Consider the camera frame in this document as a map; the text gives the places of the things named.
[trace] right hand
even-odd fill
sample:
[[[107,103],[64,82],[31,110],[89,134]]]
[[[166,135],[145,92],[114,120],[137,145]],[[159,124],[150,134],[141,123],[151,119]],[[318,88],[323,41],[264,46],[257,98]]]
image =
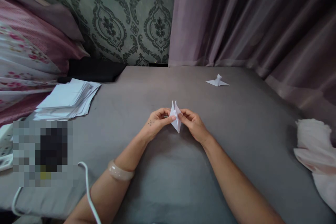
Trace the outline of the right hand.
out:
[[[192,136],[201,144],[204,144],[208,139],[212,138],[210,132],[206,129],[200,116],[189,109],[181,109],[178,117],[181,122],[189,128]]]

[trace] hand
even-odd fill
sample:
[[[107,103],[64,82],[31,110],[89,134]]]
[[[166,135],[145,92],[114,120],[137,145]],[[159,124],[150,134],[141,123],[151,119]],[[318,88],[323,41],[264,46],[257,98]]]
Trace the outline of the hand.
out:
[[[204,144],[208,139],[213,138],[198,114],[186,108],[181,109],[181,112],[182,114],[178,115],[179,119],[189,128],[196,141]]]
[[[176,120],[175,116],[169,117],[169,114],[169,108],[160,108],[152,112],[144,127],[140,130],[137,136],[146,142],[152,141],[156,134],[163,128],[163,126]]]

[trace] white cable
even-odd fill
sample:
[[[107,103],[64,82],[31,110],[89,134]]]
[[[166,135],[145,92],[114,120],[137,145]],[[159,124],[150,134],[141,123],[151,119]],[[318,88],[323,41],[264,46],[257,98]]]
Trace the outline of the white cable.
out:
[[[16,191],[16,194],[15,194],[13,202],[12,202],[12,212],[13,212],[13,214],[15,214],[17,216],[22,216],[23,215],[23,214],[17,212],[17,210],[15,209],[15,204],[16,204],[16,201],[17,201],[17,198],[20,194],[21,189],[22,189],[22,187],[19,187],[19,189]]]
[[[90,196],[88,167],[87,167],[87,165],[84,162],[79,162],[78,165],[82,165],[85,168],[86,195],[87,195],[87,198],[88,198],[87,200],[89,202],[89,205],[91,207],[92,213],[94,215],[94,218],[96,219],[97,224],[102,224],[100,222],[98,213],[97,213],[97,211],[95,209],[95,206],[92,203],[91,196]],[[23,215],[23,214],[17,212],[17,210],[15,209],[16,201],[17,201],[17,198],[18,198],[18,196],[20,194],[21,189],[22,189],[22,187],[19,187],[19,189],[17,190],[17,192],[16,192],[16,194],[14,196],[13,202],[12,202],[12,212],[15,215],[17,215],[17,216],[22,216]]]
[[[97,211],[95,209],[95,206],[92,203],[91,196],[90,196],[88,167],[87,167],[86,163],[84,163],[84,162],[79,162],[78,165],[82,165],[85,168],[86,195],[87,195],[87,198],[88,198],[87,200],[89,202],[89,205],[91,207],[92,213],[94,215],[94,218],[96,219],[97,224],[102,224],[100,222],[98,213],[97,213]]]

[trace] white paper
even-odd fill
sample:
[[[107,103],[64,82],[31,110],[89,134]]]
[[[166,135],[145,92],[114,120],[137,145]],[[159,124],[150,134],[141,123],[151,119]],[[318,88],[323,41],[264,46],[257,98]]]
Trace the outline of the white paper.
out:
[[[175,106],[174,106],[174,102],[171,101],[172,104],[172,108],[170,110],[170,114],[169,117],[175,116],[176,120],[173,121],[171,124],[174,126],[174,128],[177,130],[178,133],[180,133],[180,129],[181,129],[181,120],[179,119],[178,115],[181,114],[180,109],[177,106],[177,103],[175,101]]]
[[[69,120],[87,114],[100,86],[100,83],[74,78],[70,83],[57,85],[37,106],[34,120]]]
[[[214,86],[223,86],[223,85],[229,85],[223,81],[221,81],[221,76],[218,74],[217,75],[217,78],[215,80],[208,80],[206,81],[207,83],[211,84],[211,85],[214,85]]]

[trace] left hand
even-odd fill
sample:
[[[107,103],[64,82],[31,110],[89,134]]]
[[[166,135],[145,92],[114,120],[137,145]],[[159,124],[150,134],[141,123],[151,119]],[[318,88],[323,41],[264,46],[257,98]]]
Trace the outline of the left hand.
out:
[[[176,120],[175,116],[169,117],[169,108],[160,108],[151,113],[144,127],[138,133],[138,137],[150,142],[154,139],[156,134],[167,124]]]

